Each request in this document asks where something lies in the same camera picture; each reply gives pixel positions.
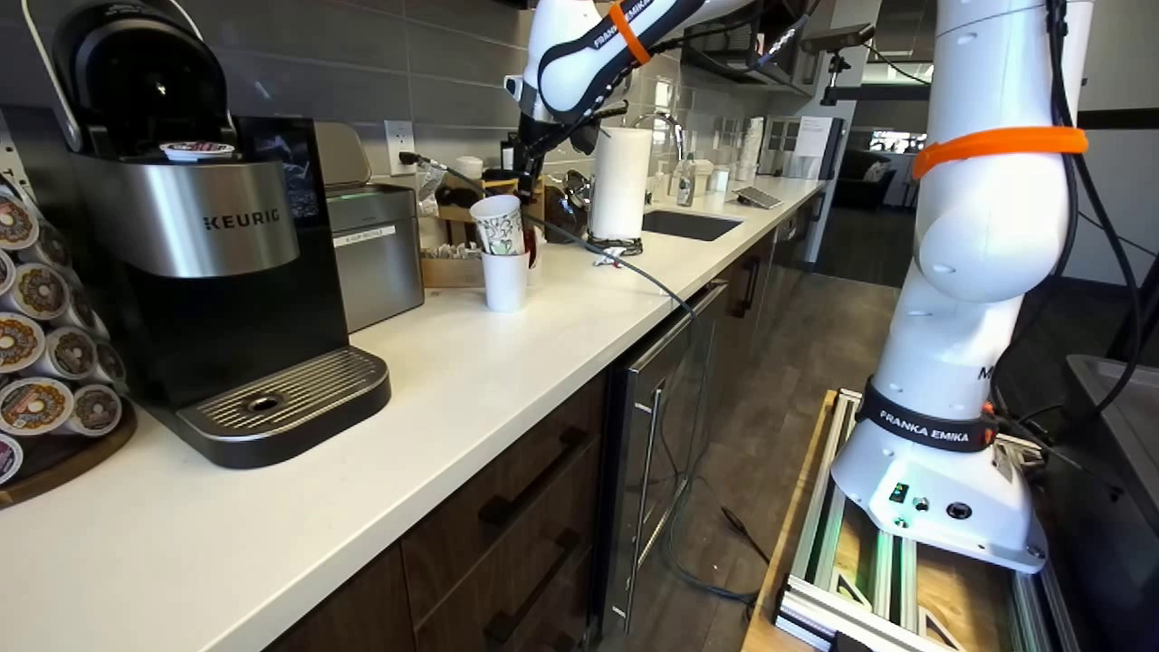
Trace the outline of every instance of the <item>wooden floor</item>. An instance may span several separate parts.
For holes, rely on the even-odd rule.
[[[648,564],[629,647],[734,652],[742,599],[764,561],[727,530],[727,507],[768,551],[827,387],[862,387],[879,353],[897,291],[836,274],[783,273],[786,314],[716,426],[667,538]]]

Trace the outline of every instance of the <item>orange ring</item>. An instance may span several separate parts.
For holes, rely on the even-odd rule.
[[[648,55],[648,47],[638,40],[638,32],[629,27],[629,23],[625,23],[625,13],[621,13],[620,2],[611,2],[609,19],[611,19],[615,32],[621,36],[629,58],[634,58],[638,65],[646,65],[653,55]]]
[[[1074,125],[974,131],[953,141],[926,146],[914,160],[914,177],[922,177],[926,171],[947,160],[1004,155],[1004,151],[1086,151],[1086,132]]]

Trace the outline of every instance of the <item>sink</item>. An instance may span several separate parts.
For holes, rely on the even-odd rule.
[[[704,240],[704,241],[722,240],[734,225],[739,219],[706,218],[706,213],[673,213],[673,209],[648,209],[646,213],[646,231],[667,231],[667,234]]]

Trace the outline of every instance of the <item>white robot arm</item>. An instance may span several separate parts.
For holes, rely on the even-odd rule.
[[[521,102],[521,181],[583,122],[670,27],[734,12],[734,0],[625,0],[625,27],[591,0],[539,0]],[[1067,13],[1065,65],[1048,13]],[[1095,0],[943,0],[908,265],[889,338],[834,481],[882,533],[1037,572],[1048,561],[1017,461],[985,426],[987,372],[1020,295],[1056,265],[1067,227],[1056,73],[1074,91]]]

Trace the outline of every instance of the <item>coffee pod holder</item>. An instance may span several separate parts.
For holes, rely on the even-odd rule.
[[[124,361],[70,265],[70,241],[0,175],[0,509],[50,493],[137,429]]]

